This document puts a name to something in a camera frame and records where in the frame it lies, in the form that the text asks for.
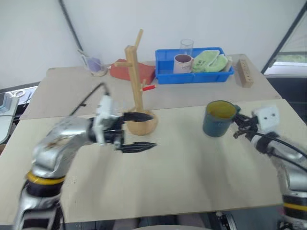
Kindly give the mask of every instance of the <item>white backdrop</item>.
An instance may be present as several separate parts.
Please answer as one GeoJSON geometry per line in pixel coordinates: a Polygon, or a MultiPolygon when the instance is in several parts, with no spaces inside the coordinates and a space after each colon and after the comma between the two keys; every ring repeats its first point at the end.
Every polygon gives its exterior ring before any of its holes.
{"type": "MultiPolygon", "coordinates": [[[[124,58],[140,28],[139,60],[160,48],[220,46],[261,69],[305,0],[65,0],[86,52],[124,58]]],[[[57,0],[0,0],[0,89],[40,81],[51,67],[81,65],[57,0]]]]}

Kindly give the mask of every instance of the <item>green cloth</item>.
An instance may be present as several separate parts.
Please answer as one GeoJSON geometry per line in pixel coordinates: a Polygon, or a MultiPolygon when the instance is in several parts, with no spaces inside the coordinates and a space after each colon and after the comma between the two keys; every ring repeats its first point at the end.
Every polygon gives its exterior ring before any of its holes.
{"type": "Polygon", "coordinates": [[[219,72],[226,66],[228,59],[218,50],[204,50],[194,58],[192,72],[219,72]]]}

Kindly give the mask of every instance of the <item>wooden block with holes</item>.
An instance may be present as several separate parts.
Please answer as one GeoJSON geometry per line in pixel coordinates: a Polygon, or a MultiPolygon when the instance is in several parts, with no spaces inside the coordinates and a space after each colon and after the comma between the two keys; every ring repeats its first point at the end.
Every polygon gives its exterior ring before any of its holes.
{"type": "Polygon", "coordinates": [[[239,59],[237,63],[237,70],[244,88],[250,88],[254,83],[254,80],[250,74],[248,63],[245,59],[239,59]]]}

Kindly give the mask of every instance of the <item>wooden stand base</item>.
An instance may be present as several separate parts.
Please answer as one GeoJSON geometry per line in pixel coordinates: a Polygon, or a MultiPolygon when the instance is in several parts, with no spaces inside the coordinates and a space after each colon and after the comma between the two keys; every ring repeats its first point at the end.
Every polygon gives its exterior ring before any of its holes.
{"type": "Polygon", "coordinates": [[[157,116],[150,112],[143,110],[141,113],[150,114],[153,116],[152,120],[144,121],[144,122],[134,122],[134,121],[127,121],[127,127],[130,133],[138,136],[144,136],[154,131],[154,129],[157,127],[158,124],[158,118],[157,116]]]}

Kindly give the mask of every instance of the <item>yellow band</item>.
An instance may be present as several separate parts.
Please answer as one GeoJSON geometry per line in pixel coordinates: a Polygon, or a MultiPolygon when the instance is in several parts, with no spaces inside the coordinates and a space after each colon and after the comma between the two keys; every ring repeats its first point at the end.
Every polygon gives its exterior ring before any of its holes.
{"type": "Polygon", "coordinates": [[[34,184],[54,185],[54,184],[62,183],[65,180],[65,177],[60,178],[60,179],[45,179],[45,178],[37,177],[33,175],[31,172],[28,172],[27,179],[34,184]]]}
{"type": "Polygon", "coordinates": [[[306,212],[307,212],[307,206],[293,205],[293,204],[288,204],[288,203],[284,203],[283,206],[284,206],[284,207],[288,207],[288,208],[292,208],[292,209],[296,209],[296,210],[301,210],[301,211],[306,211],[306,212]]]}

